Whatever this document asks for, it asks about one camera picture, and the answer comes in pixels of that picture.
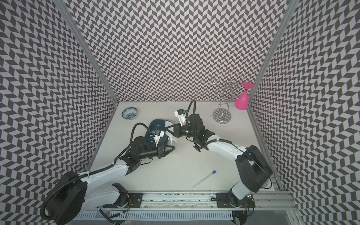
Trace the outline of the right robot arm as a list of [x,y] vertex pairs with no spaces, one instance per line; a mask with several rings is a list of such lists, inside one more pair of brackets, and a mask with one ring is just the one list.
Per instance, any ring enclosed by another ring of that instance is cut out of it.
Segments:
[[235,163],[239,172],[237,181],[228,192],[228,202],[235,208],[241,207],[250,194],[258,192],[273,171],[258,147],[237,146],[205,128],[198,113],[188,117],[181,116],[181,122],[166,126],[174,137],[190,137],[197,151],[206,149],[215,152]]

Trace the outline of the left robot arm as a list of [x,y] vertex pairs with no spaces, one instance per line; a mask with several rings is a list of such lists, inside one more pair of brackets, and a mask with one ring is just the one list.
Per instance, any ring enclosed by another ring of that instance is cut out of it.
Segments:
[[98,188],[134,172],[143,159],[154,157],[161,159],[175,149],[173,145],[147,142],[144,136],[139,136],[132,140],[111,164],[80,174],[67,172],[61,176],[44,199],[40,207],[41,218],[52,220],[57,225],[65,225],[82,211],[116,202],[125,205],[121,196],[126,195],[127,192],[119,183],[103,190]]

